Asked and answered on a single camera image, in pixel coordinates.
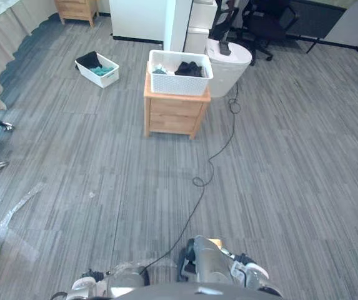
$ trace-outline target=wooden drawer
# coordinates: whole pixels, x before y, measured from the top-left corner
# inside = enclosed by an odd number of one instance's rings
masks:
[[[196,117],[201,106],[202,104],[199,102],[151,99],[151,113],[153,114]]]
[[[70,4],[76,4],[76,3],[86,3],[86,0],[56,0],[58,4],[60,3],[70,3]]]
[[[58,6],[63,15],[86,17],[89,14],[89,8],[83,3],[59,3]]]
[[[151,112],[150,130],[172,133],[189,133],[194,129],[196,117],[171,116]]]

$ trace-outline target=power cord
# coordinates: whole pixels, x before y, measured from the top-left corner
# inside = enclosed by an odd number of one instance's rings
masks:
[[[212,160],[214,158],[216,158],[220,153],[223,152],[223,150],[225,150],[225,148],[230,144],[233,136],[234,136],[234,132],[236,131],[236,114],[238,114],[240,111],[241,111],[241,106],[240,104],[238,103],[238,95],[239,95],[239,85],[238,83],[236,83],[236,96],[233,97],[233,98],[230,98],[228,100],[228,105],[229,105],[229,110],[230,110],[230,113],[233,115],[233,123],[232,123],[232,131],[231,131],[231,134],[230,134],[230,137],[229,139],[227,140],[227,142],[225,143],[225,145],[218,151],[216,152],[214,155],[212,155],[209,159],[208,159],[208,163],[209,165],[211,166],[211,169],[212,169],[212,172],[211,172],[211,176],[210,178],[205,182],[201,177],[199,176],[196,176],[192,179],[192,184],[195,185],[196,187],[198,188],[202,188],[202,191],[201,191],[201,195],[199,196],[198,198],[198,201],[196,203],[196,205],[194,206],[194,209],[191,211],[190,213],[190,216],[188,217],[187,221],[186,221],[186,224],[184,225],[178,239],[174,242],[174,244],[170,247],[170,249],[168,251],[166,251],[165,254],[163,254],[162,256],[160,256],[159,258],[157,258],[156,260],[154,260],[153,262],[151,262],[150,264],[148,264],[141,272],[140,274],[142,274],[147,268],[151,267],[153,264],[157,263],[158,261],[160,261],[162,258],[168,256],[172,250],[177,246],[177,244],[179,243],[179,241],[181,240],[181,238],[183,237],[183,234],[184,234],[184,231],[187,229],[189,223],[190,223],[190,220],[191,220],[191,217],[192,215],[195,213],[195,211],[197,210],[198,208],[198,205],[200,204],[201,202],[201,199],[204,197],[204,193],[205,193],[205,188],[208,184],[211,183],[211,181],[213,180],[214,176],[215,176],[215,166],[214,164],[212,163]]]

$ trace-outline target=bed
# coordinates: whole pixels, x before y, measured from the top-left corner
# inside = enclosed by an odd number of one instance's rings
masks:
[[[0,0],[0,74],[22,40],[56,12],[54,0]],[[6,109],[1,100],[0,109]]]

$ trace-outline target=wooden cabinet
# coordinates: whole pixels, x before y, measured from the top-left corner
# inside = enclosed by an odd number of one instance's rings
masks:
[[[90,22],[91,28],[94,27],[92,17],[98,13],[97,0],[54,0],[62,24],[65,19],[85,20]]]
[[[202,96],[180,96],[151,92],[151,77],[146,72],[144,85],[144,135],[159,133],[189,134],[194,139],[211,101],[209,89]]]

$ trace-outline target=white plastic basket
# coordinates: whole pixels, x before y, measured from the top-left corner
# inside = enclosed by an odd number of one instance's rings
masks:
[[[152,73],[159,64],[168,71],[174,72],[183,61],[186,63],[194,61],[201,66],[203,77]],[[214,77],[211,62],[206,55],[162,50],[149,52],[148,72],[151,75],[151,91],[162,94],[200,96],[204,94],[209,80]]]
[[[77,61],[74,61],[79,68],[80,74],[82,74],[88,80],[91,80],[93,83],[98,86],[105,88],[111,83],[114,83],[119,79],[119,65],[110,61],[108,58],[97,53],[98,61],[102,64],[103,67],[113,67],[114,69],[111,72],[106,73],[103,76],[98,76],[96,73],[90,71],[88,68],[82,66]]]

